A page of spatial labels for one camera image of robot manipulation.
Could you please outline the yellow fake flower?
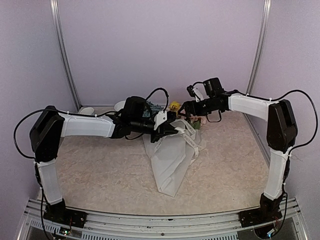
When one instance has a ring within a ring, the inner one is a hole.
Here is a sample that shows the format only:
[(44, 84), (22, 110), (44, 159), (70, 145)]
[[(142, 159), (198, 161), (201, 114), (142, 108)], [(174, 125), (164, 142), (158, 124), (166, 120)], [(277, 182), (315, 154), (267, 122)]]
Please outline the yellow fake flower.
[(179, 109), (181, 108), (181, 104), (179, 103), (179, 102), (177, 102), (177, 101), (172, 101), (171, 103), (170, 103), (170, 105), (169, 105), (169, 110), (170, 111), (174, 111), (174, 112), (178, 112), (179, 111)]

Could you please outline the pink fake rose stem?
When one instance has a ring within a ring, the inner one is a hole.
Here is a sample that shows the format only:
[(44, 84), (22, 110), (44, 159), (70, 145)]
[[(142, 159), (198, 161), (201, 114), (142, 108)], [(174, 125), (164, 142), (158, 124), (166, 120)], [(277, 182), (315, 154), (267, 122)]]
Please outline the pink fake rose stem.
[(195, 130), (199, 130), (203, 125), (207, 123), (205, 116), (194, 116), (191, 115), (185, 119)]

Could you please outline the blue hydrangea fake flower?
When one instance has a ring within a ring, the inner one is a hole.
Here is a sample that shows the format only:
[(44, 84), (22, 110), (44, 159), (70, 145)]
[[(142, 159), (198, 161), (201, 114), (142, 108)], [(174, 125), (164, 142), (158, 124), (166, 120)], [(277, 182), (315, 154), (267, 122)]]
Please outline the blue hydrangea fake flower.
[(146, 102), (147, 106), (144, 107), (143, 118), (150, 118), (151, 116), (157, 114), (159, 111), (163, 110), (163, 107), (159, 104), (154, 104), (150, 101)]

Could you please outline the cream ribbon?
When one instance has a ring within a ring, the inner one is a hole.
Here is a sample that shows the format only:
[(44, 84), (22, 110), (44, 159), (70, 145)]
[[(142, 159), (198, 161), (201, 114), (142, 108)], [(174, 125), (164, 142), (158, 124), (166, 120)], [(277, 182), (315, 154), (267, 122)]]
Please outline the cream ribbon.
[[(192, 155), (193, 158), (190, 160), (190, 165), (198, 158), (199, 156), (199, 152), (203, 150), (204, 147), (202, 147), (200, 144), (197, 144), (195, 142), (196, 140), (196, 129), (194, 129), (186, 120), (184, 119), (178, 119), (176, 120), (174, 123), (178, 123), (181, 122), (184, 124), (184, 127), (179, 127), (176, 126), (174, 129), (178, 131), (178, 135), (181, 135), (185, 142), (187, 144), (189, 144), (193, 150), (194, 150), (194, 154)], [(149, 158), (152, 158), (155, 153), (157, 152), (157, 150), (161, 147), (161, 145), (163, 144), (164, 140), (167, 138), (168, 136), (164, 136), (162, 138), (160, 138), (160, 140), (158, 141), (158, 143), (155, 145), (155, 147), (153, 148), (153, 150), (150, 151), (150, 156)]]

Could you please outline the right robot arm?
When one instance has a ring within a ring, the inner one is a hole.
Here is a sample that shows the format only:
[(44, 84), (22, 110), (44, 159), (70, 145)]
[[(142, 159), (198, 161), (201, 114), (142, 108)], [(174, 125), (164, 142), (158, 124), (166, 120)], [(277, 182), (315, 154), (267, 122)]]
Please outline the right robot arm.
[[(177, 114), (185, 118), (207, 117), (213, 112), (221, 116), (226, 111), (239, 112), (266, 122), (265, 141), (269, 149), (268, 177), (259, 206), (238, 213), (243, 228), (254, 227), (261, 240), (272, 240), (282, 230), (287, 210), (281, 210), (282, 201), (288, 201), (285, 185), (289, 176), (291, 156), (295, 149), (309, 145), (316, 137), (319, 117), (312, 98), (301, 89), (293, 89), (277, 98), (263, 98), (238, 89), (225, 90), (217, 77), (197, 81), (186, 87), (191, 100), (181, 104)], [(315, 129), (311, 138), (296, 144), (298, 125), (291, 102), (293, 93), (304, 95), (314, 112)]]

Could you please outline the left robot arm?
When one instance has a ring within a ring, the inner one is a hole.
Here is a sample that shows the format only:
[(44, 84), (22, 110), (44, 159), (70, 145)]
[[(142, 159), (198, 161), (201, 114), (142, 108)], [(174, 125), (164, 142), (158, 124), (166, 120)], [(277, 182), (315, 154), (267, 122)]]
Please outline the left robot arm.
[(70, 113), (48, 105), (33, 112), (40, 114), (29, 132), (34, 161), (35, 176), (41, 189), (42, 219), (83, 228), (87, 213), (66, 207), (58, 183), (56, 159), (61, 139), (70, 136), (102, 137), (107, 139), (127, 138), (131, 133), (149, 135), (150, 142), (178, 134), (172, 125), (174, 113), (160, 110), (153, 113), (148, 100), (130, 96), (124, 106), (116, 111), (101, 114)]

